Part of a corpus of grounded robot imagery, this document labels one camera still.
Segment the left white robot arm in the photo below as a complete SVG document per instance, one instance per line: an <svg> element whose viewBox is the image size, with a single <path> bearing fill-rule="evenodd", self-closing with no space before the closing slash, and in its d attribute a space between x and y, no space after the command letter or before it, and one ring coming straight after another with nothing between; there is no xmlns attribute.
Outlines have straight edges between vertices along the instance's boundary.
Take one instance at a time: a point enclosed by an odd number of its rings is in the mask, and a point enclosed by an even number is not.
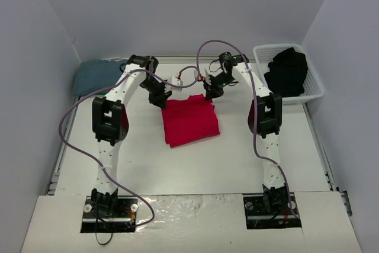
<svg viewBox="0 0 379 253"><path fill-rule="evenodd" d="M102 98L92 102L92 131L98 142L98 174L91 200L105 216L118 212L117 164L121 143L129 131L126 106L138 87L149 93L149 102L161 109L172 95L165 84L153 75L159 62L153 56L132 55L125 65L117 86L111 88Z"/></svg>

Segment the red t shirt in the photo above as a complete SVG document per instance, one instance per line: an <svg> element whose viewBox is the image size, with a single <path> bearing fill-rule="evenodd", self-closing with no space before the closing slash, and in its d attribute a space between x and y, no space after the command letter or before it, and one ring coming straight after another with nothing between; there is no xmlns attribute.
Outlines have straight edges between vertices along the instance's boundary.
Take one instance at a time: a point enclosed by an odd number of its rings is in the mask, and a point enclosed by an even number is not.
<svg viewBox="0 0 379 253"><path fill-rule="evenodd" d="M162 110L165 142L171 148L218 136L219 120L212 100L203 94L169 100Z"/></svg>

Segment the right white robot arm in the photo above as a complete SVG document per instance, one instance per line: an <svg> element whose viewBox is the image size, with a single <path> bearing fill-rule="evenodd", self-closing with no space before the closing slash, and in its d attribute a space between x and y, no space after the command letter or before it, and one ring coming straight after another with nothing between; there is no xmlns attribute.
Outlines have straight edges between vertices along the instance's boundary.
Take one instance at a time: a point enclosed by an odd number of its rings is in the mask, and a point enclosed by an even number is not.
<svg viewBox="0 0 379 253"><path fill-rule="evenodd" d="M222 53L218 61L221 72L206 73L203 80L205 98L212 100L223 96L223 88L236 81L248 91L251 106L248 128L253 134L255 155L262 159L264 209L276 213L288 203L287 182L280 167L279 132L282 125L282 98L270 91L245 63L244 55Z"/></svg>

